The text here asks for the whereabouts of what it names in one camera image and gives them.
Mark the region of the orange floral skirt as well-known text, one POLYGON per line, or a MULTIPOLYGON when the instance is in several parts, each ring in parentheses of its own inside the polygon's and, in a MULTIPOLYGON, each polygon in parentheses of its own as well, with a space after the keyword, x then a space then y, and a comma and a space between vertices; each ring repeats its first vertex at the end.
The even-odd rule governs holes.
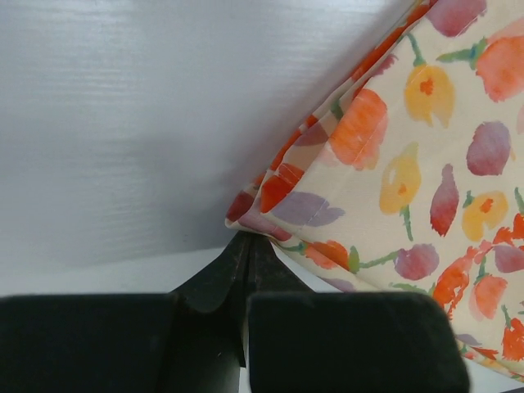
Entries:
POLYGON ((522 2, 414 2, 225 223, 342 291, 430 296, 464 358, 521 381, 522 2))

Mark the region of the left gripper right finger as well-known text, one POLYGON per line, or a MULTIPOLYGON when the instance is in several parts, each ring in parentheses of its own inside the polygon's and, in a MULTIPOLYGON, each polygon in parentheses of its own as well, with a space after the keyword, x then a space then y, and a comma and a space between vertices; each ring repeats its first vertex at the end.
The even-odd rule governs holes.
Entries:
POLYGON ((250 236, 248 373, 254 392, 467 392, 441 307, 410 291, 315 292, 250 236))

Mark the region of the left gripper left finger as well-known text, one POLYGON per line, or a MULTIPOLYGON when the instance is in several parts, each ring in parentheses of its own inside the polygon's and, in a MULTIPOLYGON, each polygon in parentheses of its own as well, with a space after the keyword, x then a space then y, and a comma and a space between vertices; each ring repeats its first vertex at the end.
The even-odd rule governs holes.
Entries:
POLYGON ((236 234, 168 293, 3 297, 2 391, 238 391, 250 248, 236 234))

